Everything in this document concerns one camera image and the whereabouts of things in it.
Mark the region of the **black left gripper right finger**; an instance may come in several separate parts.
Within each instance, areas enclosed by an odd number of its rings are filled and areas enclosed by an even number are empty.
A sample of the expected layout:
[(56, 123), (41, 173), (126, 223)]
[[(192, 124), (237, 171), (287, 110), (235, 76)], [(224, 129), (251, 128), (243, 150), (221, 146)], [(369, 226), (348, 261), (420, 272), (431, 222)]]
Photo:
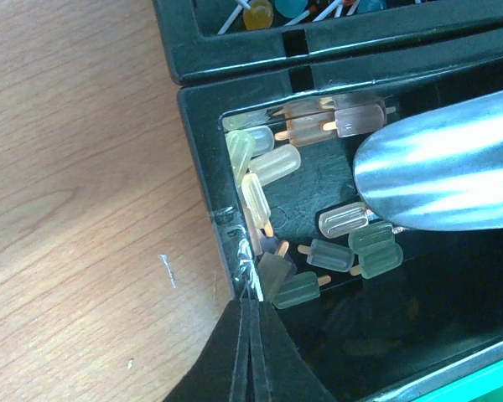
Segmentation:
[(250, 301), (251, 401), (334, 401), (303, 361), (273, 306)]

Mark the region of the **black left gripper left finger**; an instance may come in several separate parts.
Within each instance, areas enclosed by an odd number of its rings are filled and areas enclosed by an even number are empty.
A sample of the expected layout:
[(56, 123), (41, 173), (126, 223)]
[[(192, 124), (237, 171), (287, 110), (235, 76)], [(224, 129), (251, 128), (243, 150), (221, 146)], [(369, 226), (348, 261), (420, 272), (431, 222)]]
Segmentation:
[(230, 301), (188, 373), (167, 401), (246, 401), (250, 359), (249, 300)]

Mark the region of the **green plastic bin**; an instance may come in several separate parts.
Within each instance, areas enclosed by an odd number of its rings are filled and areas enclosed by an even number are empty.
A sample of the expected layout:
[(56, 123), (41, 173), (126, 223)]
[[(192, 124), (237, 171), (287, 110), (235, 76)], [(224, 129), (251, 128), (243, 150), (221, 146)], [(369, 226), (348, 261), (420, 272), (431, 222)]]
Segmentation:
[(403, 386), (398, 401), (471, 401), (501, 387), (503, 359), (463, 359)]

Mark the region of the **metal scoop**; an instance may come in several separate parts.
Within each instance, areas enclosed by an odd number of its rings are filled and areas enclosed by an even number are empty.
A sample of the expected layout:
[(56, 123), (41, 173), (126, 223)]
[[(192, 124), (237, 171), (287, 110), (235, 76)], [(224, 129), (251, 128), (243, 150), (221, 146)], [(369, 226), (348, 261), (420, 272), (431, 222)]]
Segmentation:
[(503, 229), (503, 90), (365, 139), (355, 186), (380, 218), (426, 231)]

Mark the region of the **black plastic bin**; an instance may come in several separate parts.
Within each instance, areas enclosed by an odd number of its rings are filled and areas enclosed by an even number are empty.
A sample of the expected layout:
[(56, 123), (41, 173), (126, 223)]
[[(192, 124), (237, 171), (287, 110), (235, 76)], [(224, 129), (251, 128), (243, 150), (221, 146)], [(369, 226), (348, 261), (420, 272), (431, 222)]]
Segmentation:
[[(235, 1), (153, 5), (231, 301), (271, 304), (334, 401), (398, 401), (450, 364), (502, 360), (503, 229), (378, 217), (353, 174), (376, 131), (302, 147), (274, 135), (300, 116), (395, 106), (385, 127), (503, 90), (503, 1), (359, 1), (344, 16), (307, 1), (293, 17), (269, 2), (270, 28), (239, 16), (222, 35)], [(355, 202), (369, 224), (325, 238), (319, 216)], [(332, 281), (277, 309), (306, 271)]]

